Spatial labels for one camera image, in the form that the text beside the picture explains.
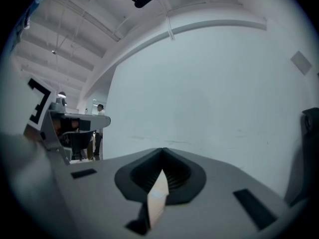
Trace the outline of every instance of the ceiling beam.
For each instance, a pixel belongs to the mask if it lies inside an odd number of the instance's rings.
[[[38,24],[38,25],[40,25],[48,30],[51,30],[53,32],[57,31],[56,26],[58,25],[58,22],[47,21],[44,18],[41,18],[37,15],[32,15],[31,22]],[[72,33],[70,30],[67,30],[63,26],[60,27],[59,34],[63,37],[67,36],[67,39],[69,39],[70,41],[72,41],[72,37],[74,35],[74,33]],[[79,37],[74,37],[73,42],[76,43],[78,46],[81,46],[84,49],[92,52],[93,54],[95,54],[96,56],[98,56],[100,58],[103,58],[103,56],[106,52],[105,50],[101,50],[99,47],[95,46],[90,41],[81,39]]]
[[[48,46],[46,45],[46,42],[39,39],[38,37],[34,36],[34,35],[22,35],[22,40],[26,41],[26,42],[29,42],[33,45],[36,45],[44,50],[47,50],[49,52],[52,52],[52,50],[55,50],[56,47],[53,46],[52,44],[49,44]],[[93,68],[94,68],[94,65],[80,59],[80,58],[76,58],[76,57],[70,57],[70,55],[63,51],[63,50],[57,50],[57,56],[60,56],[66,60],[69,60],[79,66],[82,66],[84,67],[85,69],[89,70],[89,71],[93,71]]]
[[[54,0],[60,4],[65,4],[66,0]],[[73,11],[77,11],[79,15],[83,13],[83,10],[86,11],[84,14],[84,19],[89,23],[93,24],[95,27],[99,28],[105,35],[114,42],[119,41],[125,35],[118,31],[117,35],[112,35],[112,32],[120,24],[120,22],[105,8],[99,6],[96,3],[96,0],[92,0],[90,3],[87,0],[69,0],[68,8]]]
[[[83,83],[79,84],[78,82],[75,82],[75,80],[73,80],[73,79],[69,79],[69,81],[67,81],[66,77],[57,71],[52,71],[46,67],[36,65],[36,64],[29,62],[29,61],[23,61],[23,59],[20,59],[20,61],[21,61],[21,66],[23,69],[31,68],[32,71],[39,76],[43,76],[49,80],[50,79],[55,80],[56,82],[59,82],[59,83],[64,84],[66,86],[70,86],[71,88],[73,88],[77,91],[82,90]]]
[[[85,77],[81,77],[73,72],[71,72],[70,74],[70,71],[67,71],[66,69],[62,69],[60,67],[56,68],[56,65],[52,65],[52,64],[49,64],[48,61],[45,61],[45,60],[41,60],[39,58],[36,58],[36,57],[33,57],[33,56],[30,56],[29,54],[27,54],[26,52],[20,50],[20,49],[16,49],[16,56],[19,56],[21,58],[24,58],[32,63],[35,63],[35,64],[38,64],[40,66],[43,66],[43,67],[47,67],[51,70],[53,70],[54,72],[57,72],[56,69],[58,69],[58,72],[69,77],[69,78],[73,78],[77,81],[80,81],[81,83],[85,83],[86,82],[86,78]]]

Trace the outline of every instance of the black slot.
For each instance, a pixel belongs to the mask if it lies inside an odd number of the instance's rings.
[[[276,217],[248,189],[235,191],[233,194],[260,230],[276,220]]]
[[[153,150],[121,167],[115,174],[115,184],[126,199],[146,204],[162,170],[168,182],[166,205],[189,203],[205,186],[205,171],[167,148]]]
[[[78,179],[78,178],[81,178],[84,176],[88,176],[90,174],[94,174],[96,172],[97,171],[95,171],[94,169],[87,169],[87,170],[71,173],[71,175],[72,175],[73,179]]]

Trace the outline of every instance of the white wall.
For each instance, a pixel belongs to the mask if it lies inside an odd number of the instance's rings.
[[[266,31],[216,26],[177,34],[116,69],[104,159],[172,147],[241,168],[284,196],[301,144],[305,77]]]
[[[65,108],[65,111],[69,114],[78,114],[79,113],[79,110],[77,110],[77,109]]]
[[[87,99],[80,99],[77,105],[77,109],[79,110],[79,114],[84,114],[86,109]]]
[[[274,44],[289,59],[300,51],[312,67],[305,76],[313,106],[319,107],[319,37],[307,15],[295,0],[239,0],[243,6],[267,20]]]
[[[204,3],[172,10],[168,13],[173,33],[215,25],[241,25],[266,29],[266,21],[253,15],[238,4]],[[164,14],[153,18],[130,32],[125,38],[106,52],[100,66],[96,66],[82,88],[80,100],[88,98],[113,77],[114,69],[128,57],[143,48],[168,37]]]

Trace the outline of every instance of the white shirt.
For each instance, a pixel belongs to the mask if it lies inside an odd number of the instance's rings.
[[[99,111],[98,116],[105,116],[105,110]],[[103,128],[99,129],[99,133],[103,133]]]

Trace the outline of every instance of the white ceiling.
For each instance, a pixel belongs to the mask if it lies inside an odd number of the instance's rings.
[[[214,0],[161,0],[166,10],[205,1]],[[14,55],[21,70],[57,92],[65,91],[68,108],[76,109],[83,85],[103,56],[130,31],[163,12],[158,0],[142,9],[131,0],[44,0]]]

